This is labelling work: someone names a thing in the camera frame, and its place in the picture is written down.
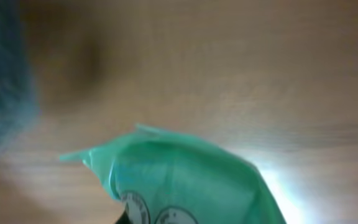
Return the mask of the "teal wet wipes packet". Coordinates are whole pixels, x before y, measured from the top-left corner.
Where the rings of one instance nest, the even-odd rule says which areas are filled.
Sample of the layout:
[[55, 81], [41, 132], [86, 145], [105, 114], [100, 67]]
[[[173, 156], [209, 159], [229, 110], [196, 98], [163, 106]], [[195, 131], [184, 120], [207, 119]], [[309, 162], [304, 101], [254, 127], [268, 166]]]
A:
[[81, 161], [93, 171], [123, 204], [119, 223], [285, 223], [254, 165], [189, 134], [138, 125], [61, 160]]

